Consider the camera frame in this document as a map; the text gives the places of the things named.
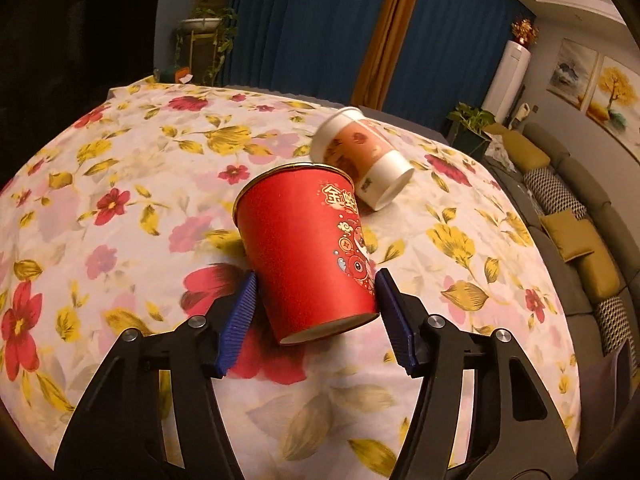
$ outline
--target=table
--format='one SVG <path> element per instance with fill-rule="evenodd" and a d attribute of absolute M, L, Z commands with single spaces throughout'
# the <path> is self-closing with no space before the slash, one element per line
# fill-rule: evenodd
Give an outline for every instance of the table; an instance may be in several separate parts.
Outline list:
<path fill-rule="evenodd" d="M 2 191 L 0 396 L 47 463 L 124 328 L 172 330 L 234 289 L 246 268 L 230 214 L 235 197 L 255 175 L 308 160 L 310 138 L 333 112 L 149 78 L 113 89 Z M 575 447 L 571 338 L 515 209 L 460 152 L 369 124 L 417 168 L 391 205 L 362 212 L 372 263 L 462 330 L 511 330 Z M 163 374 L 166 448 L 181 464 L 168 385 Z M 419 387 L 395 364 L 380 320 L 281 348 L 264 316 L 229 377 L 215 383 L 246 477 L 280 480 L 388 476 Z M 464 460 L 472 391 L 466 376 L 452 464 Z"/>

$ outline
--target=cylindrical floor air conditioner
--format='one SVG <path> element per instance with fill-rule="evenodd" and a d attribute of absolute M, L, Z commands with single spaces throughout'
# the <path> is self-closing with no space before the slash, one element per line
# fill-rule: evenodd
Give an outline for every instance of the cylindrical floor air conditioner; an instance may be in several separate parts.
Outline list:
<path fill-rule="evenodd" d="M 524 79 L 531 53 L 515 41 L 508 41 L 482 108 L 495 115 L 498 123 L 509 113 Z"/>

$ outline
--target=yellow tree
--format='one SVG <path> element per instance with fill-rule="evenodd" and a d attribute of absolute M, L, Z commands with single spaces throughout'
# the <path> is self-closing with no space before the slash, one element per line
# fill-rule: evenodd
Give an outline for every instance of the yellow tree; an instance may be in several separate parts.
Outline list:
<path fill-rule="evenodd" d="M 615 66 L 607 66 L 602 70 L 598 80 L 598 88 L 609 95 L 607 110 L 611 110 L 614 102 L 629 106 L 638 101 L 636 89 L 625 73 Z"/>

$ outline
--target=red bucket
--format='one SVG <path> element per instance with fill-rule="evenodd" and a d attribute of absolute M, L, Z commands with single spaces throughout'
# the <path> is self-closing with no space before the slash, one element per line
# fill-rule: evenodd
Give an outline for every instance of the red bucket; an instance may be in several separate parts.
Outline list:
<path fill-rule="evenodd" d="M 353 182 L 324 164 L 286 164 L 236 198 L 238 226 L 277 341 L 305 343 L 378 316 Z"/>

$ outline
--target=gold rim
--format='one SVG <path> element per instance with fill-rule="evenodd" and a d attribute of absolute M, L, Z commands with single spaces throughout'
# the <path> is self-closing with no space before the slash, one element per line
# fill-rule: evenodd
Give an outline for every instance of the gold rim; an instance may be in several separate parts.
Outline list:
<path fill-rule="evenodd" d="M 355 184 L 353 183 L 353 180 L 343 170 L 334 168 L 333 166 L 329 166 L 328 164 L 315 164 L 313 162 L 290 162 L 289 164 L 283 164 L 282 166 L 276 166 L 275 168 L 271 168 L 270 170 L 267 170 L 264 173 L 261 173 L 260 175 L 252 178 L 240 190 L 240 193 L 238 193 L 238 196 L 236 197 L 236 201 L 234 202 L 234 208 L 232 209 L 232 213 L 231 213 L 234 219 L 234 224 L 238 226 L 238 222 L 236 221 L 236 215 L 238 213 L 238 203 L 240 202 L 240 199 L 247 193 L 247 191 L 249 191 L 253 186 L 258 184 L 258 182 L 263 181 L 268 176 L 271 176 L 276 173 L 280 173 L 281 171 L 302 170 L 304 168 L 312 168 L 316 170 L 327 170 L 327 171 L 332 171 L 333 173 L 337 173 L 347 179 L 347 181 L 351 184 L 351 187 L 353 187 L 353 190 L 355 192 Z"/>

